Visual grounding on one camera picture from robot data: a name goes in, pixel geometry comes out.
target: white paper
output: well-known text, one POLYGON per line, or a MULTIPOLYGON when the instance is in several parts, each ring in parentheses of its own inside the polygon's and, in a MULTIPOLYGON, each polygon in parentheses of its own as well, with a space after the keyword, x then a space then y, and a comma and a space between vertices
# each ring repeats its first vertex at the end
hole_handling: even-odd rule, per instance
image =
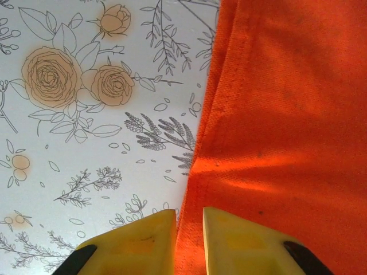
POLYGON ((218 6, 0 0, 0 274, 51 274, 88 238, 178 215, 218 6))

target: orange cloth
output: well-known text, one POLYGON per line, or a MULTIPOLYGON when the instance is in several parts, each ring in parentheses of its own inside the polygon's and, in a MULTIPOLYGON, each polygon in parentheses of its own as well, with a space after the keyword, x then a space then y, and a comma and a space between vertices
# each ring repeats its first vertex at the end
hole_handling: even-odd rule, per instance
POLYGON ((176 274, 205 274, 205 206, 367 274, 366 167, 366 0, 222 0, 176 274))

